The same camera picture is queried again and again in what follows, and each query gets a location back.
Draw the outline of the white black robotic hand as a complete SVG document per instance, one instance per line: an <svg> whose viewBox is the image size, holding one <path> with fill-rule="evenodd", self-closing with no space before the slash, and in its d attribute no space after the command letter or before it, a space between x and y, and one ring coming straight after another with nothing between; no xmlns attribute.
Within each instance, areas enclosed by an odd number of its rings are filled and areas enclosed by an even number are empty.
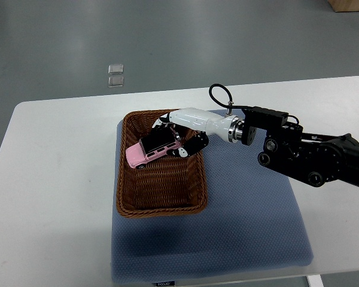
<svg viewBox="0 0 359 287"><path fill-rule="evenodd" d="M181 147L167 152L174 157L191 157L204 149L209 144L208 137L217 135L222 140L236 143L241 140L241 125L243 119L230 115L223 117L210 111L196 108L178 109L160 116L153 124L152 129L159 129L162 126L182 126L198 133L183 143Z"/></svg>

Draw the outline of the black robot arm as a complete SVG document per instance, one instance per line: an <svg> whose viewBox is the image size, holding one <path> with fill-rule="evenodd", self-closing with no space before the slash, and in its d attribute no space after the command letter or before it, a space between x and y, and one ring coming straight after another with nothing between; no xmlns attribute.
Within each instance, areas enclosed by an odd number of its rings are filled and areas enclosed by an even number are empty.
<svg viewBox="0 0 359 287"><path fill-rule="evenodd" d="M258 106L241 106L243 122L235 137L250 145L257 129L266 131L259 164L312 187L340 180L359 187L359 142L342 136L303 132L290 114Z"/></svg>

